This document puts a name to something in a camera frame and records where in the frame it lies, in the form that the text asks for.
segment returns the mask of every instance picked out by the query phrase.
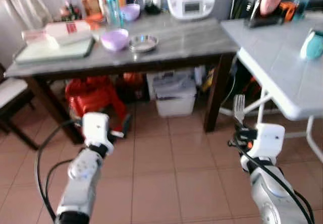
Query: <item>purple bowl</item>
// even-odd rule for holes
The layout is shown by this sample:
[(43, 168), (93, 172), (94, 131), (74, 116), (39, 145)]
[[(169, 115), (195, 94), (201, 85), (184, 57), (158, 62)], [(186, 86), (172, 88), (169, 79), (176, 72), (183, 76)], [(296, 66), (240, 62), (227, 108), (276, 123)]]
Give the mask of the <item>purple bowl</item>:
[(112, 51), (122, 50), (129, 42), (129, 32), (125, 29), (117, 29), (101, 36), (102, 45)]
[(140, 5), (138, 4), (128, 4), (120, 8), (122, 17), (126, 21), (134, 21), (139, 17)]

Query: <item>metal fork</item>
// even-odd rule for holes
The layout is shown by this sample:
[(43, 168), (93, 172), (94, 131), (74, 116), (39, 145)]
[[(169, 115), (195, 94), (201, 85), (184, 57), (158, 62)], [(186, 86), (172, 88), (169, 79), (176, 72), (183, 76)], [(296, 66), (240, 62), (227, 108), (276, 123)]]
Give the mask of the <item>metal fork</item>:
[(238, 122), (243, 124), (244, 120), (244, 106), (245, 106), (245, 95), (244, 94), (237, 94), (234, 96), (233, 100), (233, 114), (234, 117), (237, 119)]

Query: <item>tile floor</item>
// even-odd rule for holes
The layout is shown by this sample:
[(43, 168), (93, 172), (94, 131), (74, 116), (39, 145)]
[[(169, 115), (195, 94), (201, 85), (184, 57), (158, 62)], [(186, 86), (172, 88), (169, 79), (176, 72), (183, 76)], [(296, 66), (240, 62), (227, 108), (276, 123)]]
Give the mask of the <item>tile floor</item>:
[[(35, 101), (18, 112), (14, 121), (37, 143), (56, 126), (47, 111)], [(232, 120), (220, 116), (218, 130), (205, 134), (203, 107), (184, 118), (162, 119), (153, 103), (129, 106), (134, 115), (129, 136), (116, 144), (97, 186), (91, 223), (109, 224), (256, 224), (258, 210), (250, 196), (249, 176), (239, 166), (239, 156), (226, 143), (233, 134)], [(290, 123), (282, 116), (269, 116), (295, 130), (304, 122)], [(247, 119), (252, 124), (254, 118)], [(322, 141), (322, 121), (314, 137)], [(45, 152), (42, 178), (59, 160), (74, 157), (74, 146), (60, 132)], [(50, 223), (34, 183), (35, 152), (12, 134), (0, 132), (0, 223)], [(279, 156), (290, 183), (315, 210), (316, 223), (323, 223), (323, 165), (304, 139), (287, 140)], [(67, 166), (57, 169), (50, 185), (50, 200), (56, 208), (66, 184)]]

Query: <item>metal plate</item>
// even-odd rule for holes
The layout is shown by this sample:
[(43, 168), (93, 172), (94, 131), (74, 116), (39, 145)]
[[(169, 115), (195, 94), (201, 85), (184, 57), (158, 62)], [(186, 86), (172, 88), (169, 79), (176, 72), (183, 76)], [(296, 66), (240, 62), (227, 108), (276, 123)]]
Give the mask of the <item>metal plate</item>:
[(158, 39), (151, 35), (139, 35), (131, 38), (129, 48), (133, 52), (147, 52), (156, 48)]

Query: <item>gray table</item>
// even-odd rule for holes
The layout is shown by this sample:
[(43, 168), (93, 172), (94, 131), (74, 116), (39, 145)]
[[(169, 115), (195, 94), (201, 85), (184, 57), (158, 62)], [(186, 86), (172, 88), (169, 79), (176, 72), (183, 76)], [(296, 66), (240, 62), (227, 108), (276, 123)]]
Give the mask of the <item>gray table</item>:
[[(69, 115), (46, 84), (47, 80), (215, 65), (217, 70), (204, 123), (204, 129), (212, 131), (224, 96), (231, 61), (238, 49), (217, 20), (209, 18), (180, 22), (169, 14), (160, 14), (144, 16), (125, 25), (125, 28), (130, 36), (151, 34), (158, 37), (157, 49), (145, 54), (133, 54), (129, 50), (109, 52), (100, 43), (96, 43), (91, 54), (84, 59), (25, 66), (12, 64), (6, 77), (25, 79), (52, 117), (62, 123), (69, 119)], [(65, 132), (74, 143), (82, 141), (81, 135), (73, 126), (65, 128)]]
[(289, 137), (306, 136), (323, 162), (323, 151), (311, 136), (314, 117), (323, 117), (323, 57), (304, 60), (302, 45), (311, 28), (323, 30), (322, 20), (302, 20), (284, 25), (249, 29), (243, 20), (226, 21), (224, 29), (240, 46), (237, 56), (262, 86), (261, 98), (245, 109), (260, 106), (258, 123), (262, 121), (263, 103), (273, 100), (289, 120), (309, 119), (306, 132)]

